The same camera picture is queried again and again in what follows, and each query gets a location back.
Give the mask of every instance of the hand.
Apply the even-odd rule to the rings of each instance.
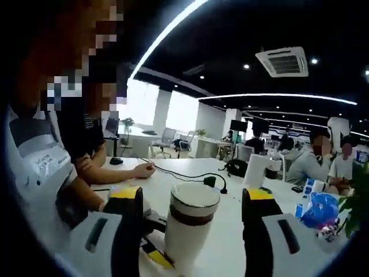
[[[93,166],[93,160],[89,155],[85,155],[84,157],[77,159],[76,161],[76,169],[77,170],[87,170]]]
[[[155,171],[153,163],[143,163],[133,169],[133,176],[134,178],[149,178]]]

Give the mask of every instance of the chair backrest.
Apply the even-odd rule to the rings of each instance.
[[[286,172],[287,172],[287,169],[286,169],[286,158],[280,152],[278,152],[278,155],[281,157],[281,160],[282,160],[282,171],[283,171],[282,181],[285,182],[286,181]]]
[[[177,131],[174,129],[165,128],[161,137],[161,141],[164,143],[172,143],[176,132]]]
[[[251,154],[253,154],[255,152],[254,147],[245,146],[241,143],[236,144],[236,149],[237,149],[236,157],[240,160],[243,160],[246,163],[249,162]]]
[[[189,143],[192,143],[192,141],[194,140],[195,135],[196,135],[196,131],[189,131],[189,133],[187,135],[187,141]]]

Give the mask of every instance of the cup lid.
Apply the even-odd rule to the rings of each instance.
[[[185,205],[192,207],[211,207],[220,201],[220,195],[210,186],[198,182],[186,182],[176,185],[172,195]]]

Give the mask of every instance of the bright window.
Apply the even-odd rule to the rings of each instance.
[[[127,105],[117,104],[119,118],[132,118],[135,123],[153,125],[159,87],[131,80],[127,88]]]
[[[196,129],[198,100],[173,91],[169,103],[166,127],[189,132]]]

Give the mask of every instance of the laptop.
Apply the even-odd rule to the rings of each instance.
[[[109,118],[106,122],[104,133],[104,139],[116,138],[118,134],[119,118]]]

